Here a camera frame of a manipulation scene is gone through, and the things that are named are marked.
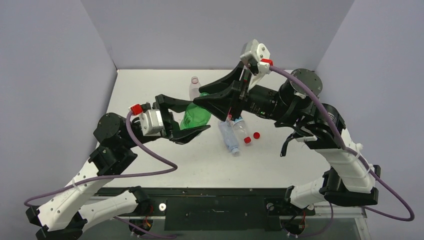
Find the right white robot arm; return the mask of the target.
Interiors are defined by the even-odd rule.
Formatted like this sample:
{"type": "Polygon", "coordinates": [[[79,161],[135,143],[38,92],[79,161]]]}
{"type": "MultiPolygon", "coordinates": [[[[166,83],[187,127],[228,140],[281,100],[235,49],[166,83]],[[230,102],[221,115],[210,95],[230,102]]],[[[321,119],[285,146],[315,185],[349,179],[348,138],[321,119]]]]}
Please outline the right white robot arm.
{"type": "Polygon", "coordinates": [[[283,209],[294,214],[312,204],[327,201],[341,207],[375,206],[380,167],[361,155],[345,121],[332,105],[320,102],[321,79],[311,70],[286,72],[264,59],[252,68],[238,65],[221,79],[201,87],[206,96],[194,103],[220,120],[237,119],[242,111],[273,120],[277,128],[292,128],[281,156],[291,141],[304,141],[322,155],[330,169],[322,177],[290,186],[282,199],[283,209]]]}

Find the green plastic bottle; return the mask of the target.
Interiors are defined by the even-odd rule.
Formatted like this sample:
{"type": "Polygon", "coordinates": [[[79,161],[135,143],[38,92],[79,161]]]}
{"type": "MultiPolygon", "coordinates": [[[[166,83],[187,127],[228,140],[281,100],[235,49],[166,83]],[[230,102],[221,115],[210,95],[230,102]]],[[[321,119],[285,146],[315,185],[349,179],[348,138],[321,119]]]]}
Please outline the green plastic bottle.
{"type": "Polygon", "coordinates": [[[187,106],[179,127],[181,130],[185,130],[206,126],[210,121],[211,116],[212,114],[208,110],[202,108],[199,105],[196,105],[193,99],[192,103],[187,106]]]}

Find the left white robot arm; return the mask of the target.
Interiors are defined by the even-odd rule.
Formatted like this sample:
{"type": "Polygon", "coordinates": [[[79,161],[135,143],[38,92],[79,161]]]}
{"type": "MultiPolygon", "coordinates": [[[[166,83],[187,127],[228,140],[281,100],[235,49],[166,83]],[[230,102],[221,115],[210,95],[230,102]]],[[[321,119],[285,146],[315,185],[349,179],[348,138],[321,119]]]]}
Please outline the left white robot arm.
{"type": "Polygon", "coordinates": [[[154,207],[140,186],[124,188],[118,195],[89,204],[88,200],[113,179],[125,178],[127,169],[137,158],[133,148],[139,147],[148,155],[168,165],[173,172],[177,165],[146,147],[160,138],[176,144],[189,143],[209,125],[181,129],[173,112],[182,113],[190,101],[160,94],[154,103],[132,105],[126,116],[113,112],[103,115],[94,131],[98,147],[82,168],[62,189],[48,194],[49,201],[32,205],[29,200],[26,216],[39,226],[39,240],[76,240],[89,228],[124,214],[150,214],[154,207]]]}

